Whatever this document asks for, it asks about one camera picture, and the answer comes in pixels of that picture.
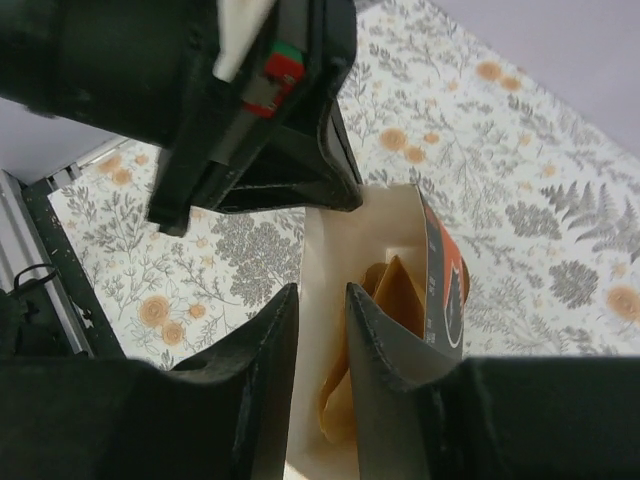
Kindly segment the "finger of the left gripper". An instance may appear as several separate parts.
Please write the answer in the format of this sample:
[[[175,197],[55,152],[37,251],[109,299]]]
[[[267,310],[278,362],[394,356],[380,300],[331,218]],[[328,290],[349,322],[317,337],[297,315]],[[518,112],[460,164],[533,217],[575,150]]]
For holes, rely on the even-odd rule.
[[[362,204],[362,178],[338,101],[331,100],[314,114],[291,114],[214,210],[351,212]]]

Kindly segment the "orange coffee filter box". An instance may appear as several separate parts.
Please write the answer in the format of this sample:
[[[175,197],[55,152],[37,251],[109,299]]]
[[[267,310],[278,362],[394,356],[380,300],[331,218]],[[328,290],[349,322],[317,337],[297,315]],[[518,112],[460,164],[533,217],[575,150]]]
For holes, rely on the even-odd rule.
[[[347,338],[349,284],[449,365],[462,357],[469,275],[457,245],[417,187],[368,186],[362,194],[351,213],[305,214],[287,449],[296,479],[364,479]]]

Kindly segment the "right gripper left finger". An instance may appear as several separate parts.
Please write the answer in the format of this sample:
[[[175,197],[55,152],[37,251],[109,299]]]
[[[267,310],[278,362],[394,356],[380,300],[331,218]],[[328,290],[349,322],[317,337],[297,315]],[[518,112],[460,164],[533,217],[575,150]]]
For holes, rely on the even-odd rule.
[[[1,297],[5,479],[279,479],[299,301],[284,286],[170,370],[130,359],[21,357],[23,308]]]

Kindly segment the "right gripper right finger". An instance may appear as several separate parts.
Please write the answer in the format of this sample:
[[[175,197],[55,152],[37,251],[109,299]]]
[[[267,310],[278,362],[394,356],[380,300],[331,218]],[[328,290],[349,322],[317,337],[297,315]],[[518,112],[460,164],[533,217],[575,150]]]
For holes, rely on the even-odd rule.
[[[364,479],[635,479],[635,357],[449,365],[356,284],[347,338]]]

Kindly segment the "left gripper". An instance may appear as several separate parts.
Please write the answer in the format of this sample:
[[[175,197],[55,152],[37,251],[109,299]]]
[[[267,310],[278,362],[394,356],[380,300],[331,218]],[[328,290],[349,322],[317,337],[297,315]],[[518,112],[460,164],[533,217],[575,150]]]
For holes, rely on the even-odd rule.
[[[334,156],[355,47],[351,1],[5,1],[1,95],[166,148],[147,220],[184,237],[210,159]]]

